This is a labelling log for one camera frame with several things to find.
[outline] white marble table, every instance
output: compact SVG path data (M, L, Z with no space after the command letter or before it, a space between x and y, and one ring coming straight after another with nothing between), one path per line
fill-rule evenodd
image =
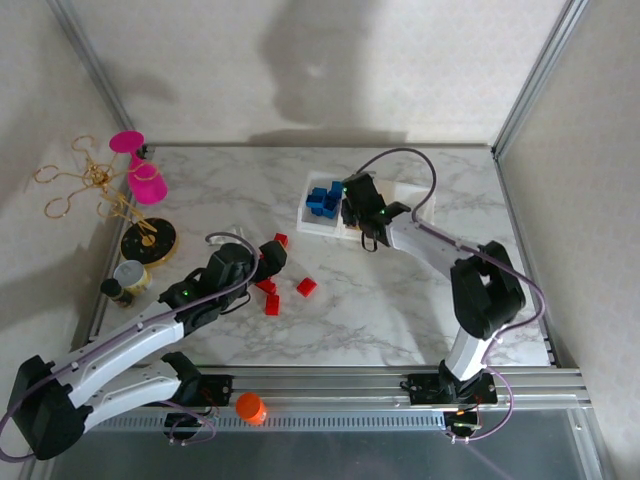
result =
M363 251L359 242L296 231L296 212L310 170L348 176L380 149L162 147L153 154L169 196L144 208L171 221L180 235L176 255L152 269L153 287L136 307L111 302L101 332L144 308L171 283L205 266L214 247L206 234L240 226L254 245L289 236L289 257L275 278L278 317L264 314L265 296L251 287L246 307L200 329L169 350L198 365L435 365L458 329L450 284L402 252ZM435 223L453 234L503 243L517 268L520 257L488 149L423 149L438 172ZM410 154L375 165L377 178L429 185L428 169ZM305 277L318 288L309 298L295 289ZM532 311L529 299L526 313ZM496 365L548 365L539 326L505 338Z

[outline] white tray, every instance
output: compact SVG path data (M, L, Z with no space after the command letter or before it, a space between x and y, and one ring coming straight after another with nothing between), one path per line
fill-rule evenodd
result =
M344 180L332 173L311 171L307 176L307 182L302 191L300 204L298 205L298 221L297 230L299 232L314 233L316 235L324 235L326 237L347 238L352 240L360 240L360 230L356 228L346 227L342 222L342 213L340 205L338 205L338 214L336 218L319 217L311 213L311 209L307 207L307 196L315 187L331 189L331 182ZM382 195L384 201L389 204L391 202L401 202L413 208L420 200L422 200L429 192L429 187L410 185L408 183L392 182L389 180L379 180L374 178L374 184L378 193ZM420 209L418 216L421 220L433 223L433 214L436 205L436 196L434 195Z

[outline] pink plastic cup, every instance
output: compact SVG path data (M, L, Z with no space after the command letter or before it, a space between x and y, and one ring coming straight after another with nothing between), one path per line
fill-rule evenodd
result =
M165 199L167 193L169 193L169 188L160 172L158 172L158 167L153 163L143 161L135 153L132 153L130 170L127 174L127 180L129 181L129 188L138 203L154 205Z
M162 174L158 172L158 167L136 155L136 151L143 144L144 135L135 130L127 130L114 135L109 141L109 148L116 153L131 154L131 171L127 174L129 188L138 203L154 205L164 200L169 188Z

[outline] wallpaper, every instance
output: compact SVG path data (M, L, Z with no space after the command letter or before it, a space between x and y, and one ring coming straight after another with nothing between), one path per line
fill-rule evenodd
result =
M85 133L102 145L114 133L93 84L45 2L0 2L0 405L9 400L20 364L66 353L77 322L91 314L111 225L97 202L78 198L67 217L50 220L45 204L77 183L37 185L31 173L55 163L77 171L69 142ZM0 439L12 455L27 452L13 422ZM20 465L0 462L0 478Z
M162 142L491 143L564 0L71 0Z
M640 2L592 1L503 158L554 328L640 478Z

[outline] red block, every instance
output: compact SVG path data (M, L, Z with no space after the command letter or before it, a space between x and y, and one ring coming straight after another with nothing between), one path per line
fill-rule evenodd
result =
M289 245L289 237L284 233L276 233L276 236L273 239L278 240L284 248L287 248L287 245Z
M278 295L267 295L267 305L264 308L264 313L273 317L280 315L280 297Z
M256 283L256 287L258 287L263 292L268 293L269 295L275 295L278 288L276 284L271 281L270 278L267 278L266 280Z
M298 290L303 297L308 297L317 286L318 284L316 282L307 277L300 282L300 285L297 286L296 290Z

